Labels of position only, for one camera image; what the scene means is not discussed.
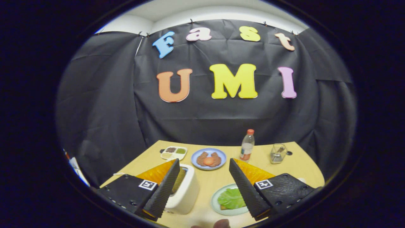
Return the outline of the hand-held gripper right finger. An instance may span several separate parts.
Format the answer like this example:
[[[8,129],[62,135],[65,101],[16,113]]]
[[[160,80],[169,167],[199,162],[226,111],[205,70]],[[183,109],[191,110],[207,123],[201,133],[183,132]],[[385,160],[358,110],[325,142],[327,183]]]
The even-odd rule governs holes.
[[[229,172],[256,221],[289,214],[317,192],[288,173],[275,176],[239,159],[230,159]]]

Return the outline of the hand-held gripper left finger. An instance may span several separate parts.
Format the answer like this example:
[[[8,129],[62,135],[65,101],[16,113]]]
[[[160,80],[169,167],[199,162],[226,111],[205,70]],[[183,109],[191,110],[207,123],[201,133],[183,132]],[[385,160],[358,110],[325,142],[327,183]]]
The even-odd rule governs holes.
[[[136,176],[124,174],[95,190],[125,211],[156,222],[161,218],[180,172],[172,159]]]

